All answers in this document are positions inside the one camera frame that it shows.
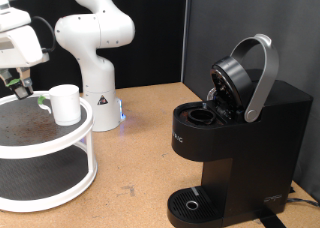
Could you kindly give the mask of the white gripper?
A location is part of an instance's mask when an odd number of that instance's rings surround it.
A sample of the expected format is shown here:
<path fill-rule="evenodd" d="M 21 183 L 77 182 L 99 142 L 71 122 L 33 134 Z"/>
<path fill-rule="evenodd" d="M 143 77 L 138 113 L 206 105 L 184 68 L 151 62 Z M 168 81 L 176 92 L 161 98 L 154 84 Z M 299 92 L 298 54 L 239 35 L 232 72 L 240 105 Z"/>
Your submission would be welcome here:
<path fill-rule="evenodd" d="M 15 79 L 6 68 L 17 68 L 19 79 L 13 87 L 18 99 L 25 99 L 33 94 L 29 67 L 45 60 L 37 35 L 30 26 L 0 34 L 0 78 L 5 85 L 12 85 Z"/>

